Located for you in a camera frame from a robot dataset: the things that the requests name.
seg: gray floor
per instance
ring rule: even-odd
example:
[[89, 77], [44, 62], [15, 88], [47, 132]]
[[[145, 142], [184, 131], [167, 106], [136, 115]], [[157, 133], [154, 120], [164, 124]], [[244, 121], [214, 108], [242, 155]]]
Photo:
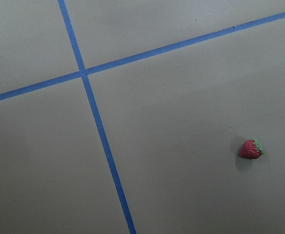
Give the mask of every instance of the gray floor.
[[[66, 3], [87, 68], [285, 11]], [[77, 70], [57, 1], [0, 0], [0, 93]], [[138, 234], [285, 234], [285, 19], [89, 79]], [[0, 234], [28, 233], [128, 233], [80, 79], [0, 101]]]

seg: floor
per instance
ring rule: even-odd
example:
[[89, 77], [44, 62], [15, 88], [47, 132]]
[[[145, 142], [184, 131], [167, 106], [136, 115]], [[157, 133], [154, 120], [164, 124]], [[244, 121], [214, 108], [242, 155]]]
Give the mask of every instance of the floor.
[[28, 233], [285, 234], [285, 0], [0, 0], [0, 234]]

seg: strawberry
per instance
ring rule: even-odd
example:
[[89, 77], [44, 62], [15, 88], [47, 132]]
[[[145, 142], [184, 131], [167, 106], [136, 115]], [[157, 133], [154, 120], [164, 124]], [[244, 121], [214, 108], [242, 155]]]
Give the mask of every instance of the strawberry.
[[240, 157], [248, 159], [257, 159], [263, 154], [263, 147], [256, 139], [247, 140], [239, 152]]

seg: toy strawberry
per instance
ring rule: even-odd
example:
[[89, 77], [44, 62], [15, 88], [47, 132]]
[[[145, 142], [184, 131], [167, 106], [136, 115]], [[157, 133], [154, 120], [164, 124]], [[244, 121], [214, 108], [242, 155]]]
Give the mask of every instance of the toy strawberry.
[[240, 149], [239, 156], [248, 159], [257, 159], [263, 155], [263, 147], [256, 139], [247, 140]]

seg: blue tape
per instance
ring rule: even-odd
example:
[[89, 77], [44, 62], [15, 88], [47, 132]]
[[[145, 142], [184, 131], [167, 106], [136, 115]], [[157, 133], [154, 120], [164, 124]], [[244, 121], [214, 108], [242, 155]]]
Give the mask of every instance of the blue tape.
[[55, 84], [59, 84], [59, 83], [63, 83], [72, 79], [76, 79], [79, 78], [80, 73], [79, 72], [74, 72], [74, 73], [70, 73], [68, 75], [65, 76], [61, 76], [61, 77], [57, 77], [57, 78], [53, 78], [53, 79], [49, 79], [40, 83], [36, 83], [36, 84], [32, 84], [29, 86], [25, 86], [23, 88], [19, 88], [19, 89], [15, 89], [13, 91], [9, 91], [3, 94], [0, 94], [0, 101], [1, 100], [5, 100], [7, 98], [12, 98], [21, 94], [26, 94], [38, 89], [42, 89], [42, 88], [46, 88], [48, 86], [52, 86]]
[[71, 41], [73, 52], [74, 52], [74, 55], [75, 55], [75, 58], [76, 58], [76, 61], [77, 61], [77, 64], [78, 64], [78, 67], [80, 70], [80, 74], [81, 74], [83, 84], [84, 84], [84, 87], [86, 90], [87, 98], [88, 98], [90, 107], [92, 109], [92, 113], [93, 113], [95, 123], [96, 123], [97, 129], [98, 129], [98, 133], [99, 133], [100, 139], [102, 141], [103, 150], [104, 150], [104, 153], [105, 153], [107, 161], [108, 161], [108, 165], [109, 165], [110, 172], [111, 172], [111, 175], [113, 177], [113, 181], [114, 181], [114, 184], [115, 184], [118, 196], [119, 196], [119, 200], [121, 202], [121, 206], [123, 209], [125, 220], [127, 222], [128, 228], [129, 228], [129, 232], [130, 232], [130, 234], [136, 234], [136, 230], [134, 227], [132, 216], [131, 216], [131, 213], [129, 211], [129, 207], [127, 205], [127, 201], [126, 201], [125, 194], [124, 194], [124, 191], [123, 191], [123, 188], [121, 185], [119, 174], [118, 174], [115, 162], [113, 160], [113, 156], [112, 156], [112, 153], [110, 150], [110, 146], [108, 143], [107, 136], [105, 134], [105, 130], [103, 128], [102, 119], [101, 119], [100, 114], [99, 114], [99, 110], [98, 110], [98, 107], [97, 107], [97, 104], [95, 101], [94, 93], [92, 91], [89, 79], [88, 79], [86, 71], [85, 71], [83, 59], [81, 56], [81, 52], [79, 49], [78, 42], [77, 42], [75, 34], [74, 34], [74, 30], [73, 30], [73, 27], [72, 27], [72, 24], [70, 21], [70, 17], [69, 17], [67, 8], [65, 6], [64, 0], [58, 0], [58, 3], [59, 3], [59, 7], [61, 10], [62, 16], [63, 16], [65, 27], [67, 29], [67, 32], [68, 32], [68, 35], [69, 35], [69, 38]]
[[88, 75], [93, 74], [93, 73], [97, 73], [97, 72], [101, 72], [110, 68], [114, 68], [114, 67], [118, 67], [121, 65], [125, 65], [131, 62], [135, 62], [141, 59], [145, 59], [151, 56], [155, 56], [155, 55], [159, 55], [159, 54], [163, 54], [165, 52], [171, 51], [171, 50], [176, 50], [185, 46], [189, 46], [192, 44], [196, 44], [205, 40], [210, 40], [213, 38], [217, 38], [217, 37], [221, 37], [230, 33], [234, 33], [234, 32], [238, 32], [244, 29], [248, 29], [248, 28], [252, 28], [261, 24], [265, 24], [265, 23], [269, 23], [272, 21], [276, 21], [276, 20], [280, 20], [285, 18], [285, 12], [282, 12], [280, 14], [276, 14], [273, 16], [269, 16], [269, 17], [265, 17], [265, 18], [261, 18], [261, 19], [257, 19], [255, 21], [252, 22], [248, 22], [248, 23], [243, 23], [243, 24], [239, 24], [237, 26], [234, 27], [230, 27], [230, 28], [226, 28], [223, 29], [221, 31], [217, 31], [217, 32], [213, 32], [213, 33], [208, 33], [208, 34], [204, 34], [202, 36], [198, 36], [195, 38], [191, 38], [191, 39], [187, 39], [187, 40], [183, 40], [171, 45], [167, 45], [167, 46], [163, 46], [157, 49], [153, 49], [153, 50], [149, 50], [140, 54], [136, 54], [136, 55], [132, 55], [123, 59], [118, 59], [112, 62], [108, 62], [102, 65], [98, 65], [95, 67], [91, 67], [86, 69], [86, 73]]

